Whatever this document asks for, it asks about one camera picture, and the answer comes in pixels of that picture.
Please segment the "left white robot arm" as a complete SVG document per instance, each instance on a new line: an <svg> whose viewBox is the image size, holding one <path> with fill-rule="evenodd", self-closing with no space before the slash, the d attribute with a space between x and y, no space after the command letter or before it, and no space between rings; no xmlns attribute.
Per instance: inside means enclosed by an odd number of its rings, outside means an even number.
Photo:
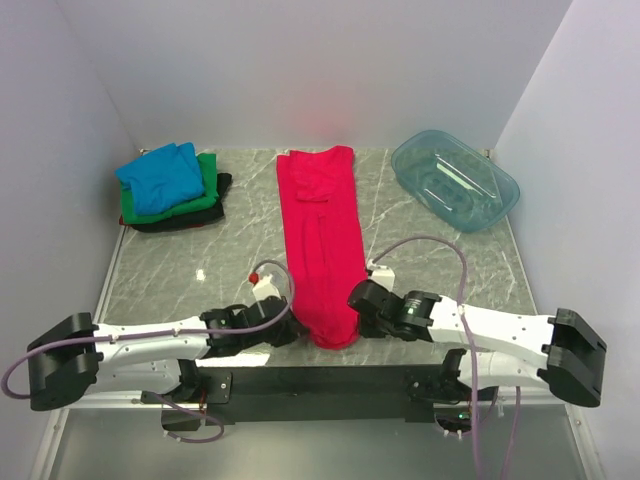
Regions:
<svg viewBox="0 0 640 480"><path fill-rule="evenodd" d="M306 331L286 300L275 296L172 323L97 325L88 313L74 314L27 348L30 407L50 411L86 395L125 391L195 401L207 390L197 361L236 356L262 343L282 347Z"/></svg>

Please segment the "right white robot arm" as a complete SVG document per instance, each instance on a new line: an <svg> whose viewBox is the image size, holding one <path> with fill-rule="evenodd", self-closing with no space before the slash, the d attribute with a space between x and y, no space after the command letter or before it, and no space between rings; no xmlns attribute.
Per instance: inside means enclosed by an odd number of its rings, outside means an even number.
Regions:
<svg viewBox="0 0 640 480"><path fill-rule="evenodd" d="M607 346L573 310L511 314L419 290L400 297L372 280L357 284L347 304L363 335L460 345L438 377L449 398L473 387L527 387L580 407L601 403Z"/></svg>

